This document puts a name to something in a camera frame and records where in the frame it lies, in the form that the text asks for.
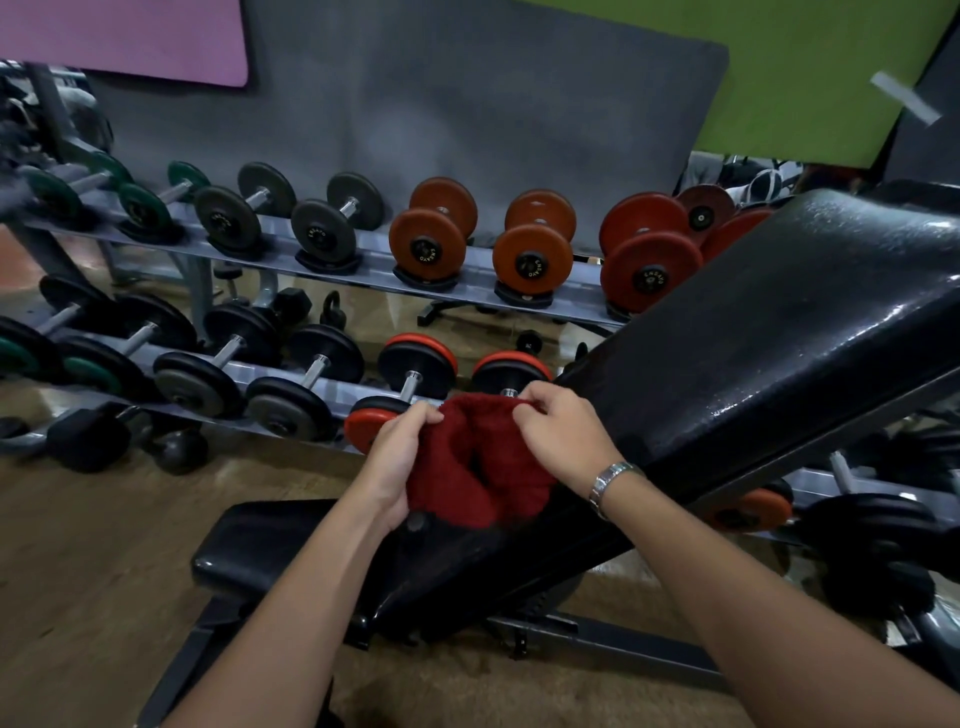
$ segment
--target silver watch band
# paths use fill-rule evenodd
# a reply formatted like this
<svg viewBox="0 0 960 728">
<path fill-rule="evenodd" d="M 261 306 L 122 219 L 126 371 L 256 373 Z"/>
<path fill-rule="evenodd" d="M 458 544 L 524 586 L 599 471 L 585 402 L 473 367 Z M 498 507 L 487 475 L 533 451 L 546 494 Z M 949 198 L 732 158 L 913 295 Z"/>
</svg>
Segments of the silver watch band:
<svg viewBox="0 0 960 728">
<path fill-rule="evenodd" d="M 607 518 L 603 512 L 603 508 L 600 507 L 600 500 L 603 498 L 604 491 L 607 490 L 607 486 L 612 483 L 613 479 L 626 471 L 643 474 L 643 471 L 633 463 L 623 461 L 613 463 L 613 465 L 597 475 L 597 479 L 593 481 L 593 489 L 590 491 L 588 500 L 590 501 L 590 505 L 593 506 L 594 513 L 604 521 L 609 521 L 610 519 Z"/>
</svg>

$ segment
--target gray mat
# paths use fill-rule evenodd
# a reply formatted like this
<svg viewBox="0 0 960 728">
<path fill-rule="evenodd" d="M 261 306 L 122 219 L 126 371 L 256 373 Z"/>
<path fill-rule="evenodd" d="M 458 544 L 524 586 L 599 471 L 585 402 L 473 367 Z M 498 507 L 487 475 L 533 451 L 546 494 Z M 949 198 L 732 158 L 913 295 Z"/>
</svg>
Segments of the gray mat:
<svg viewBox="0 0 960 728">
<path fill-rule="evenodd" d="M 349 169 L 400 211 L 448 175 L 480 232 L 545 186 L 585 250 L 618 200 L 673 190 L 728 65 L 717 43 L 510 0 L 251 0 L 245 16 L 245 89 L 91 75 L 136 177 L 163 183 L 181 158 L 234 187 L 260 160 L 305 198 Z"/>
</svg>

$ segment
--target forearm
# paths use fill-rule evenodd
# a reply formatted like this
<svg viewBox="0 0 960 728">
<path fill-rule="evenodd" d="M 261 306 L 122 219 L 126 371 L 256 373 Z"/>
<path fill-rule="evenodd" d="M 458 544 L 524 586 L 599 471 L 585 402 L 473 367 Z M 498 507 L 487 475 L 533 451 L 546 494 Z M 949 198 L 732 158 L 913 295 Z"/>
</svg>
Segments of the forearm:
<svg viewBox="0 0 960 728">
<path fill-rule="evenodd" d="M 632 473 L 603 499 L 759 726 L 954 724 L 960 697 Z"/>
<path fill-rule="evenodd" d="M 348 491 L 164 728 L 308 728 L 387 533 Z"/>
</svg>

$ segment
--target left hand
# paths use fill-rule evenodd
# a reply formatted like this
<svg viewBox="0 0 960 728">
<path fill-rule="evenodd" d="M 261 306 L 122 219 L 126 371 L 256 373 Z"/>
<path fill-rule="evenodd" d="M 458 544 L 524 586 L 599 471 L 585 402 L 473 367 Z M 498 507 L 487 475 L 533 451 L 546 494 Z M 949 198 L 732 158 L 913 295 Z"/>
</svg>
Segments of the left hand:
<svg viewBox="0 0 960 728">
<path fill-rule="evenodd" d="M 417 459 L 420 430 L 443 420 L 444 415 L 425 401 L 390 420 L 380 428 L 367 462 L 349 487 L 348 493 L 355 493 L 376 509 L 390 530 L 403 523 L 410 512 L 406 486 Z"/>
</svg>

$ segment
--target red weight plate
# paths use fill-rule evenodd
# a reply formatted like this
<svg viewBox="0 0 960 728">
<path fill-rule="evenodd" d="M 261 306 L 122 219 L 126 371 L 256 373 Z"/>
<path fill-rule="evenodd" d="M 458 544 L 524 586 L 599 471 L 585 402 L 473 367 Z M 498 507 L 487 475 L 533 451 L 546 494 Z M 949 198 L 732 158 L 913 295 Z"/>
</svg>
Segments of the red weight plate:
<svg viewBox="0 0 960 728">
<path fill-rule="evenodd" d="M 709 263 L 773 213 L 774 211 L 769 207 L 762 207 L 734 215 L 708 235 L 704 244 L 700 246 L 704 262 Z"/>
<path fill-rule="evenodd" d="M 742 521 L 742 525 L 731 525 L 730 521 L 723 517 L 724 511 L 736 511 L 736 520 Z M 755 533 L 779 528 L 792 517 L 793 507 L 789 500 L 766 488 L 757 488 L 743 496 L 734 505 L 718 508 L 708 514 L 704 521 L 718 531 Z"/>
<path fill-rule="evenodd" d="M 686 233 L 689 224 L 684 206 L 659 192 L 641 192 L 614 205 L 600 225 L 600 250 L 612 255 L 623 241 L 642 232 Z"/>
<path fill-rule="evenodd" d="M 522 361 L 524 364 L 529 364 L 530 366 L 535 367 L 537 371 L 546 377 L 547 381 L 551 381 L 553 379 L 553 372 L 550 371 L 549 367 L 547 367 L 546 364 L 532 354 L 527 352 L 513 352 L 509 350 L 505 352 L 494 352 L 484 356 L 482 359 L 480 359 L 480 361 L 477 362 L 477 365 L 473 367 L 473 373 L 476 374 L 477 370 L 480 369 L 480 367 L 482 367 L 484 364 L 490 364 L 492 361 L 503 361 L 504 359 L 508 361 Z"/>
<path fill-rule="evenodd" d="M 380 427 L 398 416 L 396 412 L 385 409 L 358 409 L 350 412 L 344 420 L 344 434 L 351 445 L 366 455 L 373 447 Z"/>
<path fill-rule="evenodd" d="M 435 209 L 401 212 L 390 226 L 389 239 L 400 268 L 424 280 L 456 275 L 467 258 L 467 240 L 450 218 Z"/>
<path fill-rule="evenodd" d="M 736 214 L 736 205 L 731 196 L 719 184 L 688 187 L 677 195 L 677 202 L 686 210 L 688 234 L 697 245 Z"/>
<path fill-rule="evenodd" d="M 517 196 L 507 207 L 504 230 L 520 225 L 546 225 L 570 242 L 577 231 L 577 213 L 569 200 L 559 192 L 531 189 Z"/>
<path fill-rule="evenodd" d="M 389 339 L 387 339 L 387 343 L 383 345 L 383 348 L 386 349 L 391 344 L 399 344 L 401 341 L 409 341 L 413 342 L 414 344 L 423 344 L 425 347 L 429 347 L 450 362 L 450 366 L 453 367 L 453 374 L 457 374 L 457 357 L 453 355 L 453 352 L 450 349 L 441 344 L 432 336 L 427 336 L 422 333 L 414 333 L 412 331 L 407 333 L 399 333 L 396 336 L 391 336 Z"/>
<path fill-rule="evenodd" d="M 496 277 L 517 293 L 549 293 L 570 276 L 573 249 L 553 228 L 520 225 L 504 232 L 493 246 Z"/>
<path fill-rule="evenodd" d="M 645 232 L 621 243 L 604 260 L 600 286 L 607 299 L 640 313 L 700 270 L 703 259 L 678 232 Z"/>
<path fill-rule="evenodd" d="M 466 187 L 450 177 L 424 180 L 410 195 L 410 207 L 428 207 L 447 215 L 464 238 L 477 227 L 477 204 Z"/>
</svg>

